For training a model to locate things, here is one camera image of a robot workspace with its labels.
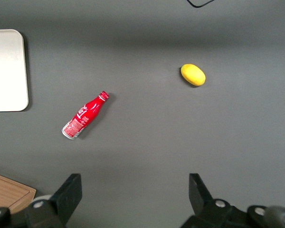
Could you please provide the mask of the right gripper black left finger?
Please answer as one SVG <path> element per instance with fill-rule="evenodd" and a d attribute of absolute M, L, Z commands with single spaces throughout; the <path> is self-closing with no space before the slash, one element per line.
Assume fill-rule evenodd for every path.
<path fill-rule="evenodd" d="M 50 197 L 34 200 L 25 211 L 28 228 L 65 228 L 82 199 L 79 173 L 71 174 Z"/>

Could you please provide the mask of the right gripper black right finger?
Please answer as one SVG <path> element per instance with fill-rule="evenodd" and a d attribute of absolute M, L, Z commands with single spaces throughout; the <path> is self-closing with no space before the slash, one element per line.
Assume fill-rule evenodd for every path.
<path fill-rule="evenodd" d="M 210 194 L 197 173 L 189 175 L 189 200 L 194 211 L 183 228 L 250 228 L 247 213 Z"/>

